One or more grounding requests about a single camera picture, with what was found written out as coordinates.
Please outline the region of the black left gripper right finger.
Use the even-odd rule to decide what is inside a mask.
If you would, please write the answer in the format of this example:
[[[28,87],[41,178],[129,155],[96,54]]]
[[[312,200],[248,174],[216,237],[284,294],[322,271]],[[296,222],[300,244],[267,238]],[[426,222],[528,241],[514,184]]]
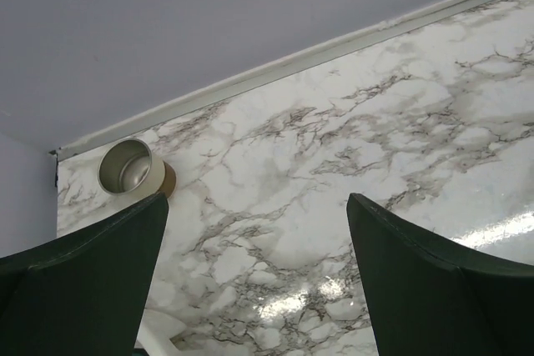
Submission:
[[[531,355],[533,267],[476,251],[360,193],[346,206],[381,355]]]

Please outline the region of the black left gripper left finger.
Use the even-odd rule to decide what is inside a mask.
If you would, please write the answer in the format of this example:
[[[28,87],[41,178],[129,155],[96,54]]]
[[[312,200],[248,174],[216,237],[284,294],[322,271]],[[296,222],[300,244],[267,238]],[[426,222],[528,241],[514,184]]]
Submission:
[[[131,355],[169,213],[162,193],[1,260],[3,355]]]

